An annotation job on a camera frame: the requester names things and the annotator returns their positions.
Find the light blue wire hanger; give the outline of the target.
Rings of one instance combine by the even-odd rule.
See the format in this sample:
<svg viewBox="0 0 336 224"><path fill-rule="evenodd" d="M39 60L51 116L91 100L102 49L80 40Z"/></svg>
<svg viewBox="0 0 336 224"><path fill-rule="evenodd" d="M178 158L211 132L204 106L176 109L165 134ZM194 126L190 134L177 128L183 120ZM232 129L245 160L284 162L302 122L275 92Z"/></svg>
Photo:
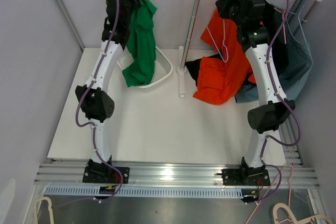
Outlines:
<svg viewBox="0 0 336 224"><path fill-rule="evenodd" d="M219 53L219 55L220 55L222 61L223 61L224 63L226 63L226 62L229 60L229 52L228 52L228 48L227 48L227 46L225 45L225 35L226 35L226 33L225 33L225 21L224 21L224 19L222 19L222 20L223 20L223 40L222 40L222 48L224 47L224 49L225 49L226 59L225 59L224 56L223 56L223 51L219 49L219 47L218 47L218 45L217 45L217 43L216 43L216 41L215 41L215 39L214 39L214 37L213 37L213 35L212 35L210 29L209 29L209 27L208 27L208 25L206 25L206 30L208 31L208 34L210 35L210 38L211 38L211 40L212 40L212 42L213 42L213 44L214 44L214 46L215 46L217 52Z"/></svg>

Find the orange t shirt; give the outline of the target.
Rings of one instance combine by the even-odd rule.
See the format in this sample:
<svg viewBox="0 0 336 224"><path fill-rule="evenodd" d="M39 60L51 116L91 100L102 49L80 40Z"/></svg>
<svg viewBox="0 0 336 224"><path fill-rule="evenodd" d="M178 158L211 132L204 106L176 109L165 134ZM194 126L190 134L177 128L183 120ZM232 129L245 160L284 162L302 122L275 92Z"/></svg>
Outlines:
<svg viewBox="0 0 336 224"><path fill-rule="evenodd" d="M222 42L219 43L218 47L223 51L223 56L226 59ZM222 61L220 55L213 58L202 57L196 72L198 73L198 77L196 78L197 91L193 97L212 105L221 105L231 99L243 85L245 77L233 80L231 75L227 73L227 70L226 63Z"/></svg>

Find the green t shirt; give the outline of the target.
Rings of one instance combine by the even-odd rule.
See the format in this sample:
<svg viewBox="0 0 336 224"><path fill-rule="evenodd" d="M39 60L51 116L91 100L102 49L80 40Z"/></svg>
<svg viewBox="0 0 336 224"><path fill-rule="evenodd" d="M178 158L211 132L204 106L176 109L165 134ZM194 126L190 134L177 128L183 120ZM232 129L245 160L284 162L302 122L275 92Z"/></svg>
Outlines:
<svg viewBox="0 0 336 224"><path fill-rule="evenodd" d="M153 16L157 7L150 0L139 0L140 7L133 11L127 49L133 62L122 71L128 87L150 84L154 76L156 43Z"/></svg>

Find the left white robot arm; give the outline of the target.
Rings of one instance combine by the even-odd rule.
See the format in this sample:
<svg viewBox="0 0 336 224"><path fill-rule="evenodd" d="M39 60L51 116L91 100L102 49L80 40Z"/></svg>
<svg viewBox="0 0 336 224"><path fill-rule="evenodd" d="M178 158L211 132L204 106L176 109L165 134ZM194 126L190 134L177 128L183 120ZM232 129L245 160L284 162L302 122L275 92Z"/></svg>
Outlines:
<svg viewBox="0 0 336 224"><path fill-rule="evenodd" d="M108 95L108 87L130 37L131 16L141 4L140 0L106 0L106 5L107 16L98 60L87 82L75 88L76 113L82 111L88 120L77 125L90 126L92 135L92 154L86 164L83 182L122 184L127 182L128 171L114 167L111 161L108 126L115 103Z"/></svg>

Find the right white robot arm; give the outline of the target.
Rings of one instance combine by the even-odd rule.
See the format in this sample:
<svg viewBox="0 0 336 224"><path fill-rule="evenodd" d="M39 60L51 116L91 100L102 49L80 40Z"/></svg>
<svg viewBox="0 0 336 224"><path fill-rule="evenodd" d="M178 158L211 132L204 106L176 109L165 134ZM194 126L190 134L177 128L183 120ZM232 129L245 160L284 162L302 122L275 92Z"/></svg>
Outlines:
<svg viewBox="0 0 336 224"><path fill-rule="evenodd" d="M259 106L247 114L252 135L239 170L229 173L226 182L238 176L250 185L264 179L268 172L263 163L266 140L289 117L295 102L288 100L278 79L272 57L272 45L264 23L266 0L218 0L219 17L237 26L237 40L255 76Z"/></svg>

